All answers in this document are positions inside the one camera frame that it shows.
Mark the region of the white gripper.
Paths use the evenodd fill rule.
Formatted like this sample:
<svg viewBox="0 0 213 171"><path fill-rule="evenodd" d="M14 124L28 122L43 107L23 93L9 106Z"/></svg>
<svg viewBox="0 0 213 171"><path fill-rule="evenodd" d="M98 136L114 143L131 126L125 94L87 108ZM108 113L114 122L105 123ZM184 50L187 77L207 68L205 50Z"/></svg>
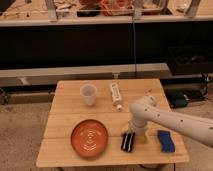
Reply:
<svg viewBox="0 0 213 171"><path fill-rule="evenodd" d="M135 125L132 121L128 122L128 130L137 135L145 134L147 131L147 124Z"/></svg>

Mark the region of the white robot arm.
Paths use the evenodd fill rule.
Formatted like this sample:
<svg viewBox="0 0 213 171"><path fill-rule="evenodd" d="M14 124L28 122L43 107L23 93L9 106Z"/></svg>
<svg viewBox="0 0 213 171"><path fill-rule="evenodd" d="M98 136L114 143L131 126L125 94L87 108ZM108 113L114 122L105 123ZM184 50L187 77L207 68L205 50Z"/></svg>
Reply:
<svg viewBox="0 0 213 171"><path fill-rule="evenodd" d="M145 134L151 121L213 148L213 119L161 109L152 95L132 102L129 111L129 129L136 134Z"/></svg>

